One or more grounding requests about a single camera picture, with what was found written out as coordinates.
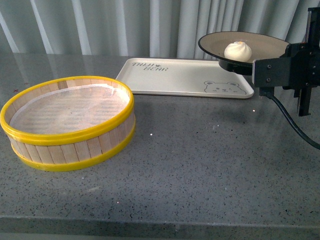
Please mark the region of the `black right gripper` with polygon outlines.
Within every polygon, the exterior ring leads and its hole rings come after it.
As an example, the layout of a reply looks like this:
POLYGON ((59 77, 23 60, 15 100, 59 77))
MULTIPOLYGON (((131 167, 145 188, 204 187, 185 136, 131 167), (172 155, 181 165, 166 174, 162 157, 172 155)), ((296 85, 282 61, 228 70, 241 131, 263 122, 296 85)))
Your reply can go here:
POLYGON ((279 58, 255 60, 252 80, 259 95, 271 97, 275 87, 294 90, 300 117, 309 115, 312 88, 320 85, 320 8, 308 9, 305 41, 289 44, 279 58))

